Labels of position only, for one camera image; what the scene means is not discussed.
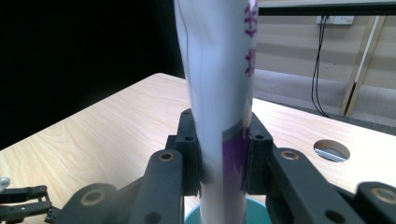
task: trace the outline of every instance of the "power cord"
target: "power cord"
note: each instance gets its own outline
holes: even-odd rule
[[[329,116],[322,109],[320,102],[319,102],[319,98],[318,98],[318,76],[319,76],[320,50],[321,50],[322,43],[323,43],[324,29],[326,26],[327,19],[329,19],[329,16],[322,16],[320,19],[318,54],[317,54],[317,61],[315,64],[314,75],[312,76],[311,100],[312,100],[312,103],[314,104],[315,108],[319,112],[319,114],[321,114],[323,117],[329,118]],[[316,92],[316,101],[317,101],[318,105],[316,105],[315,100],[314,100],[314,89]]]

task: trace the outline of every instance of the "wooden table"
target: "wooden table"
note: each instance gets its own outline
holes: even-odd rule
[[[190,108],[188,99],[184,79],[148,77],[2,150],[0,176],[11,178],[10,188],[47,185],[59,208],[91,183],[120,189],[142,176],[150,155],[164,148],[169,134],[176,134],[180,113]],[[304,152],[331,183],[349,191],[361,181],[396,186],[396,136],[257,99],[253,111],[278,147]],[[322,159],[313,149],[320,139],[344,144],[350,159]],[[186,198],[186,214],[198,202]],[[30,217],[25,223],[43,220]]]

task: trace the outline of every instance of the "black horizontal bar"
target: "black horizontal bar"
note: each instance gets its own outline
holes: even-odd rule
[[[318,4],[285,7],[266,7],[262,4],[259,16],[387,16],[396,15],[396,2]]]

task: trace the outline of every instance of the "floor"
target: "floor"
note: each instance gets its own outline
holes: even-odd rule
[[[256,70],[253,97],[318,114],[311,100],[312,77]],[[340,115],[347,83],[319,79],[318,98],[331,119],[396,135],[396,90],[362,86],[350,117]]]

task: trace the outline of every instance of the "teal object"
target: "teal object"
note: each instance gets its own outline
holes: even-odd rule
[[[186,216],[184,223],[201,224],[199,205]],[[271,224],[265,205],[251,198],[247,198],[247,224]]]

